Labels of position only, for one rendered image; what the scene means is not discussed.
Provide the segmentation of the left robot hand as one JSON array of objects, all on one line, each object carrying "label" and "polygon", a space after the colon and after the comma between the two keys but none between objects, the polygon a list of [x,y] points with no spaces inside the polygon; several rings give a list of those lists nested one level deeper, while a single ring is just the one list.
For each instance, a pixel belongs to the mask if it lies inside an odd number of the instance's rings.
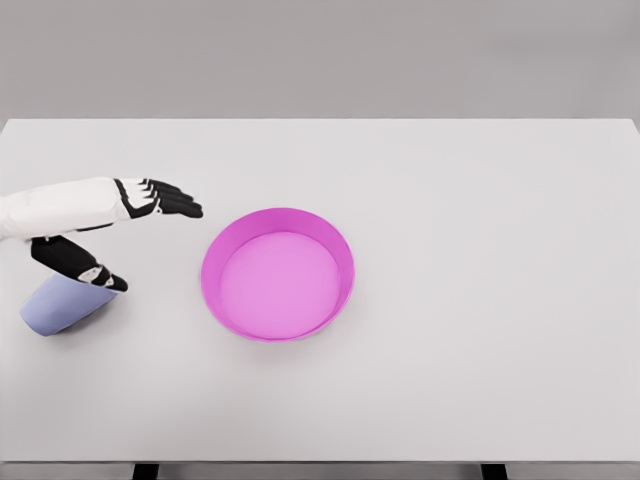
[{"label": "left robot hand", "polygon": [[96,177],[31,191],[17,223],[37,262],[71,280],[125,292],[123,278],[65,235],[153,214],[200,219],[204,211],[191,195],[160,180]]}]

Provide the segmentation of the pink round plate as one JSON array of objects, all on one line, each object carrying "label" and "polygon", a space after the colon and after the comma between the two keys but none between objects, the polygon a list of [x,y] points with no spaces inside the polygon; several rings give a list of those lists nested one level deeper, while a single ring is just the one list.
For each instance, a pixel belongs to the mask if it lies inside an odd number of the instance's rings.
[{"label": "pink round plate", "polygon": [[208,247],[200,287],[214,318],[245,339],[282,343],[312,336],[348,303],[356,264],[342,233],[294,208],[251,212]]}]

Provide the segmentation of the lavender blue cup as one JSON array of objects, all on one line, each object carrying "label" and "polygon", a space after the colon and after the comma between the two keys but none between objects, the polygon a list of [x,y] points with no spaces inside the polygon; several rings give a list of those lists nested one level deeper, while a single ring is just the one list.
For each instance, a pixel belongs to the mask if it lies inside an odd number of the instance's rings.
[{"label": "lavender blue cup", "polygon": [[21,306],[25,324],[51,336],[93,314],[118,295],[115,290],[53,274]]}]

